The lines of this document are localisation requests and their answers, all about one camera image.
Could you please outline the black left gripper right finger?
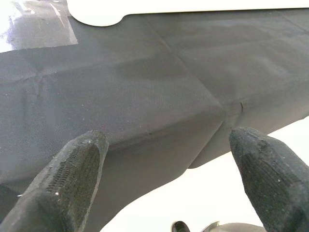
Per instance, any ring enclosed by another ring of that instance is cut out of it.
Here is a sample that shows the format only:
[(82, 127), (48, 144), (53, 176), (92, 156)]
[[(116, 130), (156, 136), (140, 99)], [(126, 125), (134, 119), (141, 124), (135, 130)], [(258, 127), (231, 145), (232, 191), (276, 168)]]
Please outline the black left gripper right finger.
[(235, 128), (230, 149), (244, 191), (268, 232), (309, 230), (309, 167), (284, 142), (256, 129)]

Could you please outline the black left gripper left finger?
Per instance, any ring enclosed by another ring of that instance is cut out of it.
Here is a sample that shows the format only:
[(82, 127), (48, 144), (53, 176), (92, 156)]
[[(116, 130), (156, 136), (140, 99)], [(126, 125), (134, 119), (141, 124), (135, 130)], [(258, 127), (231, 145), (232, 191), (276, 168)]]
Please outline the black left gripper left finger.
[(98, 131), (67, 142), (36, 175), (0, 224), (2, 232), (83, 232), (109, 143)]

